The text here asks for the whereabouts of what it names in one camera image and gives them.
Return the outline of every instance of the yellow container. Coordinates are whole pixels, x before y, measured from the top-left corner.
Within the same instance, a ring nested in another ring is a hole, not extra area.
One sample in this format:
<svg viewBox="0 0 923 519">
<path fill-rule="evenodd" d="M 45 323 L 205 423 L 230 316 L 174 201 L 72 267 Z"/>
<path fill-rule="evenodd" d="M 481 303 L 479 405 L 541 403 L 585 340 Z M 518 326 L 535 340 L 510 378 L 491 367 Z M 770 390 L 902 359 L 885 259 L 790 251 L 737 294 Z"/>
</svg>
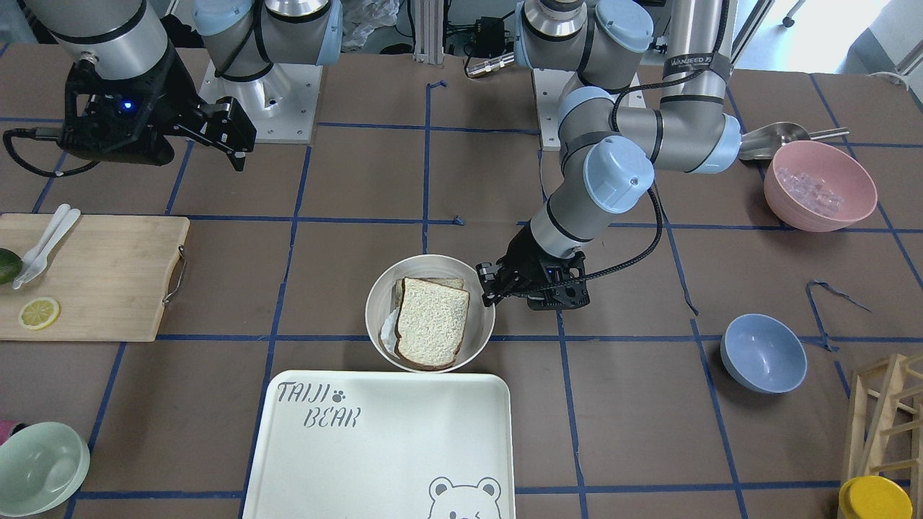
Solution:
<svg viewBox="0 0 923 519">
<path fill-rule="evenodd" d="M 886 477 L 861 476 L 840 488 L 846 519 L 910 519 L 913 507 L 904 489 Z"/>
</svg>

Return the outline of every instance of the blue bowl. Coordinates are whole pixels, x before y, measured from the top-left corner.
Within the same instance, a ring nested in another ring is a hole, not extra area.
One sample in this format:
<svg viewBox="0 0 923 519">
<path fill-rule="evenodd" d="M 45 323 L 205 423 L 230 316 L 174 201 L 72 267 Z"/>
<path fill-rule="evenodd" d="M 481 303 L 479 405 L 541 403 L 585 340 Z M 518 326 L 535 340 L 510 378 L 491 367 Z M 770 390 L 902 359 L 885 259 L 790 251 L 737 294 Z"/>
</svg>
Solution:
<svg viewBox="0 0 923 519">
<path fill-rule="evenodd" d="M 808 373 L 808 358 L 797 336 L 762 314 L 731 321 L 721 338 L 721 360 L 734 380 L 755 392 L 790 392 Z"/>
</svg>

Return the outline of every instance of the white tray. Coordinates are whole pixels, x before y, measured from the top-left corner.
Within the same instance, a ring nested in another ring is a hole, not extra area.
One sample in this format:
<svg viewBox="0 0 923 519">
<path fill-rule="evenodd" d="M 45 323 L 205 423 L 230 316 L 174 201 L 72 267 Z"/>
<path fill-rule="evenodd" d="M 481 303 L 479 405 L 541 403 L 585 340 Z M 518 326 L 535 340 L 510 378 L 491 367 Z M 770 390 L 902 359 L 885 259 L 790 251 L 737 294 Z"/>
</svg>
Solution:
<svg viewBox="0 0 923 519">
<path fill-rule="evenodd" d="M 284 371 L 243 519 L 515 519 L 512 464 L 498 377 Z"/>
</svg>

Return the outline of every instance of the cutting board handle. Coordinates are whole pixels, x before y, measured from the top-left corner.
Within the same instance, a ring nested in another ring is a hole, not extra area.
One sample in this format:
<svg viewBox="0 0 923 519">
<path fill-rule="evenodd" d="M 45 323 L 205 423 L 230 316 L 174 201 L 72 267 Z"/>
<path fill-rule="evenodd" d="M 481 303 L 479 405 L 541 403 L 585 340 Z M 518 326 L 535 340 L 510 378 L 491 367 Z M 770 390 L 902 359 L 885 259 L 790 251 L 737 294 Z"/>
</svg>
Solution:
<svg viewBox="0 0 923 519">
<path fill-rule="evenodd" d="M 186 266 L 189 264 L 189 260 L 186 259 L 186 254 L 185 254 L 186 248 L 181 245 L 178 247 L 178 249 L 179 249 L 178 261 L 182 261 L 183 266 L 180 267 L 179 269 L 179 277 L 176 278 L 176 286 L 174 286 L 173 290 L 171 290 L 170 292 L 167 292 L 167 295 L 163 297 L 162 302 L 165 307 L 170 304 L 170 300 L 173 298 L 173 296 L 175 296 L 176 293 L 179 292 L 179 287 L 183 284 L 183 276 L 186 275 Z"/>
</svg>

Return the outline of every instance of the brown table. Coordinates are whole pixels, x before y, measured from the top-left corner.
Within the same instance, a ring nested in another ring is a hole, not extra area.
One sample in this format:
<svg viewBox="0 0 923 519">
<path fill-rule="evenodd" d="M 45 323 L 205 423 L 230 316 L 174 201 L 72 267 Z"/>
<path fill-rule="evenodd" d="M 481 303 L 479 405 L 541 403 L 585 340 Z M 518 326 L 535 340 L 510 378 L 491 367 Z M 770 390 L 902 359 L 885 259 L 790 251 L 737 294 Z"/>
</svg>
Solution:
<svg viewBox="0 0 923 519">
<path fill-rule="evenodd" d="M 0 127 L 56 122 L 65 53 L 4 49 Z M 207 56 L 181 54 L 198 80 Z M 649 259 L 590 284 L 587 308 L 503 302 L 493 341 L 465 371 L 509 385 L 521 518 L 833 517 L 845 376 L 891 352 L 923 352 L 923 115 L 910 97 L 876 78 L 748 70 L 730 94 L 725 109 L 746 129 L 850 127 L 848 143 L 833 144 L 869 169 L 881 211 L 810 235 L 780 225 L 756 167 L 658 172 L 669 225 Z M 470 81 L 456 58 L 435 68 L 344 55 L 325 73 L 313 146 L 258 146 L 243 173 L 180 139 L 164 167 L 104 164 L 51 182 L 0 155 L 0 211 L 66 201 L 192 220 L 186 285 L 157 342 L 0 343 L 3 417 L 66 422 L 90 440 L 83 488 L 42 517 L 236 517 L 270 377 L 392 369 L 363 319 L 378 275 L 424 251 L 496 260 L 542 203 L 540 179 L 548 192 L 560 182 L 557 155 L 539 151 L 533 107 L 525 70 Z M 44 167 L 61 159 L 48 143 L 21 147 Z M 627 259 L 652 236 L 642 200 L 592 243 L 588 268 Z M 816 339 L 805 293 L 814 278 L 874 312 L 816 292 L 838 351 L 808 344 L 808 377 L 789 394 L 737 385 L 717 355 L 727 323 L 762 312 Z M 894 459 L 908 443 L 893 444 Z"/>
</svg>

